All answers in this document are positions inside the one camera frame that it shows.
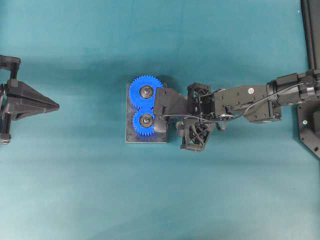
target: cable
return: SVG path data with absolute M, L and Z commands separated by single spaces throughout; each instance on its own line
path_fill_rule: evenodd
M 239 114 L 239 115 L 237 115 L 237 116 L 235 116 L 235 117 L 233 117 L 233 118 L 231 118 L 231 119 L 228 119 L 228 120 L 207 120 L 207 119 L 202 118 L 202 117 L 199 117 L 199 116 L 193 116 L 193 115 L 188 115 L 188 114 L 165 114 L 165 115 L 163 115 L 162 117 L 164 117 L 164 118 L 165 118 L 165 117 L 185 117 L 186 119 L 188 119 L 188 118 L 198 119 L 198 120 L 202 120 L 202 121 L 208 122 L 208 123 L 230 122 L 230 121 L 233 121 L 233 120 L 235 120 L 235 119 L 241 118 L 242 116 L 246 115 L 246 113 L 247 113 L 252 107 L 254 107 L 255 105 L 257 105 L 257 104 L 259 104 L 259 103 L 262 103 L 263 101 L 268 100 L 269 98 L 272 98 L 272 97 L 275 96 L 275 95 L 278 95 L 278 94 L 280 94 L 280 93 L 286 92 L 286 91 L 288 91 L 288 90 L 290 90 L 290 89 L 293 89 L 293 88 L 298 87 L 298 86 L 303 85 L 303 84 L 305 84 L 305 83 L 304 83 L 304 82 L 297 83 L 297 84 L 294 84 L 294 85 L 292 85 L 292 86 L 288 86 L 288 87 L 286 87 L 286 88 L 284 88 L 284 89 L 281 89 L 281 90 L 279 90 L 279 91 L 277 91 L 277 92 L 274 92 L 273 94 L 271 94 L 271 95 L 269 95 L 269 96 L 266 96 L 266 97 L 264 97 L 264 98 L 261 98 L 260 100 L 258 100 L 258 101 L 256 101 L 256 102 L 252 103 L 251 105 L 249 105 L 241 114 Z

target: screw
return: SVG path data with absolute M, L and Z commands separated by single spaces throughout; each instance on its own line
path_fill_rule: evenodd
M 145 124 L 148 124 L 148 123 L 150 123 L 150 119 L 149 119 L 148 117 L 144 117 L 144 118 L 143 118 L 143 122 L 144 122 Z
M 250 87 L 248 89 L 248 94 L 254 94 L 254 92 L 255 92 L 255 90 L 252 87 Z
M 143 97 L 144 99 L 149 99 L 152 97 L 152 95 L 154 94 L 154 91 L 153 89 L 148 86 L 148 85 L 145 85 L 143 86 L 141 89 L 140 89 L 140 95 L 141 97 Z

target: metal plate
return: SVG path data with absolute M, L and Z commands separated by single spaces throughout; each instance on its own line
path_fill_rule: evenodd
M 152 136 L 139 135 L 133 126 L 132 119 L 137 112 L 129 98 L 130 83 L 126 85 L 126 128 L 125 128 L 125 142 L 126 143 L 162 143 L 168 142 L 168 133 L 154 133 Z
M 313 113 L 319 107 L 320 100 L 308 101 L 297 106 L 300 141 L 318 158 L 320 158 L 320 136 L 314 132 Z

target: teal surface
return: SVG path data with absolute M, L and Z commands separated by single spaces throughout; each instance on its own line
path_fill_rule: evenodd
M 0 146 L 1 240 L 320 239 L 319 161 L 293 108 L 231 122 L 201 153 L 174 128 L 168 144 L 125 144 L 135 76 L 186 94 L 304 72 L 299 0 L 2 0 L 0 26 L 19 80 L 61 106 Z

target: blue gear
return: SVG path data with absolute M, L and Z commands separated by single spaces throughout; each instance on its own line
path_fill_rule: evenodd
M 152 97 L 150 98 L 143 98 L 140 95 L 140 89 L 143 86 L 150 86 L 153 89 Z M 156 96 L 156 90 L 157 88 L 163 88 L 164 86 L 162 83 L 155 78 L 154 76 L 140 76 L 136 78 L 130 85 L 129 89 L 129 97 L 131 100 L 131 103 L 137 108 L 137 109 L 152 109 L 155 104 L 155 96 Z
M 132 119 L 133 128 L 138 134 L 140 134 L 142 136 L 150 136 L 150 135 L 154 134 L 154 126 L 155 125 L 152 124 L 150 127 L 141 126 L 140 117 L 143 114 L 149 114 L 152 116 L 153 119 L 155 119 L 155 115 L 153 114 L 151 109 L 147 109 L 147 110 L 140 109 L 133 116 L 133 119 Z

